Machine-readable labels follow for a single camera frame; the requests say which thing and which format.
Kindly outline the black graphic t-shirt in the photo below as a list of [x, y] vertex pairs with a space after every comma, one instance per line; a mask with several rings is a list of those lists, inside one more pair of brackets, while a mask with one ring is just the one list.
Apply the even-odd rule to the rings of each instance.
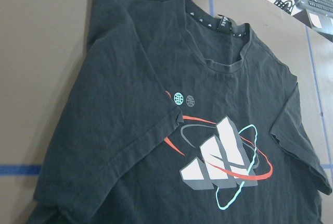
[[296, 76], [191, 0], [93, 0], [28, 223], [320, 223]]

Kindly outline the black box device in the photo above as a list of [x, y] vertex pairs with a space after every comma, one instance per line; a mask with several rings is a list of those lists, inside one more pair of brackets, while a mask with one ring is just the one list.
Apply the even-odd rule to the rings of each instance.
[[332, 42], [332, 17], [303, 9], [294, 18]]

